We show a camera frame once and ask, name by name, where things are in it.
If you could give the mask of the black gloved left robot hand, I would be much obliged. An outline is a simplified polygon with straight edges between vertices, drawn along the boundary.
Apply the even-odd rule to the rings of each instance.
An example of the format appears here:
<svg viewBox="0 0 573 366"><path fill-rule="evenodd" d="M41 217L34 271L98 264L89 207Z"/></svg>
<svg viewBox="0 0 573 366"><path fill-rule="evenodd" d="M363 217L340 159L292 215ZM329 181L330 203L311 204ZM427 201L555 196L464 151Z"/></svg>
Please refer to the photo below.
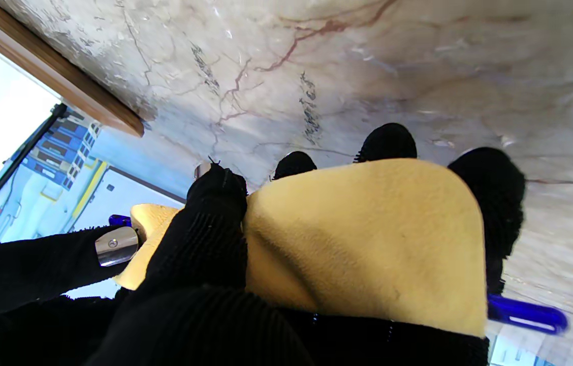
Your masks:
<svg viewBox="0 0 573 366"><path fill-rule="evenodd" d="M246 196L213 164L182 210L145 225L133 290L86 365L488 364L488 293L523 225L502 150L447 167L390 123L354 165L302 152Z"/></svg>

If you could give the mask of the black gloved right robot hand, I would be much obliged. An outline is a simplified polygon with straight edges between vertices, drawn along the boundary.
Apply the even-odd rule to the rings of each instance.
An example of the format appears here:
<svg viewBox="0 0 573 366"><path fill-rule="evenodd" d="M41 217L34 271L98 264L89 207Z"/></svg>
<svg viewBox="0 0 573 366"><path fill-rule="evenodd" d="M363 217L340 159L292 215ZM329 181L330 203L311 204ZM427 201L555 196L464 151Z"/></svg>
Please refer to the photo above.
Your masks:
<svg viewBox="0 0 573 366"><path fill-rule="evenodd" d="M124 271L138 248L128 226L0 242L0 365L83 365L121 303L67 293Z"/></svg>

